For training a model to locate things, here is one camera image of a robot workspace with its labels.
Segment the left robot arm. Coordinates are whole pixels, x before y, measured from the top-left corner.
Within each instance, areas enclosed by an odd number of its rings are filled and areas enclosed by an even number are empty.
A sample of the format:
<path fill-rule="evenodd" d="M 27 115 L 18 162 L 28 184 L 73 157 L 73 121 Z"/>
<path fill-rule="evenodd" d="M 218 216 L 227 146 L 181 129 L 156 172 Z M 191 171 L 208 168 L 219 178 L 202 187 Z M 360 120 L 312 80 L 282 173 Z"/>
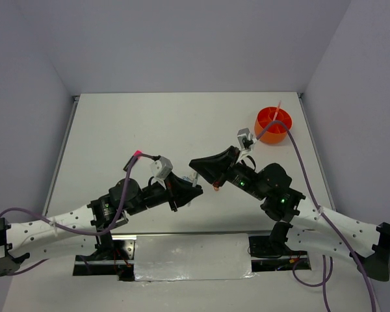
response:
<path fill-rule="evenodd" d="M 36 215 L 30 222 L 10 223 L 0 213 L 0 277 L 64 255 L 107 259 L 114 253 L 111 231 L 125 225 L 129 216 L 164 203 L 176 211 L 202 193 L 200 185 L 169 174 L 164 183 L 144 188 L 134 179 L 122 179 L 108 194 L 53 217 Z"/>

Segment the green slim highlighter pen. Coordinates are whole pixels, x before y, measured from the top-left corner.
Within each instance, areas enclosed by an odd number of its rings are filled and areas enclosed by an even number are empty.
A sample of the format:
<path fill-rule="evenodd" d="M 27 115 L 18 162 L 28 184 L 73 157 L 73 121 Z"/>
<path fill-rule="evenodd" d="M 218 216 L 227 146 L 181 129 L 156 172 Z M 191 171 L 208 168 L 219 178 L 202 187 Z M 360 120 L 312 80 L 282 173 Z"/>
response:
<path fill-rule="evenodd" d="M 191 181 L 192 181 L 192 186 L 193 187 L 196 187 L 196 185 L 198 184 L 198 177 L 199 177 L 199 174 L 195 171 L 193 171 L 193 173 L 191 174 Z"/>

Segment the orange slim highlighter pen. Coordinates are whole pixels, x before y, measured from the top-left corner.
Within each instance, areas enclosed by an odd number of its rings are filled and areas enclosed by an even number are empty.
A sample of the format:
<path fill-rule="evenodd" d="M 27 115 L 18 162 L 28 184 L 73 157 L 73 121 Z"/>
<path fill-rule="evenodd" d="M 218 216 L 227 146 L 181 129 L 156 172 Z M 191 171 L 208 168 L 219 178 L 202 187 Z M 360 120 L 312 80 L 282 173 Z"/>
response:
<path fill-rule="evenodd" d="M 276 110 L 275 110 L 275 113 L 274 113 L 272 121 L 276 121 L 276 119 L 278 117 L 278 114 L 279 114 L 279 111 L 280 111 L 280 108 L 281 108 L 281 103 L 282 103 L 281 100 L 279 100 L 278 106 L 276 107 Z"/>

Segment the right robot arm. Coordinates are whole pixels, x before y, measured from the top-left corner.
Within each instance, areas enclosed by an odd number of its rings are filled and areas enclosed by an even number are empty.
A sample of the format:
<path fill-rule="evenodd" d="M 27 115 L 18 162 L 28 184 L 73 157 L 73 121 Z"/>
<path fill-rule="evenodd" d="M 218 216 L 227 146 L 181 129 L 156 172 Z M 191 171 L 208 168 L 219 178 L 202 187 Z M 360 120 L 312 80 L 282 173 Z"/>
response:
<path fill-rule="evenodd" d="M 277 163 L 259 172 L 239 158 L 231 146 L 217 155 L 193 159 L 189 166 L 214 187 L 228 182 L 261 200 L 261 209 L 276 224 L 270 249 L 320 252 L 355 263 L 360 272 L 378 281 L 390 279 L 390 224 L 355 220 L 316 205 L 290 187 L 292 179 Z"/>

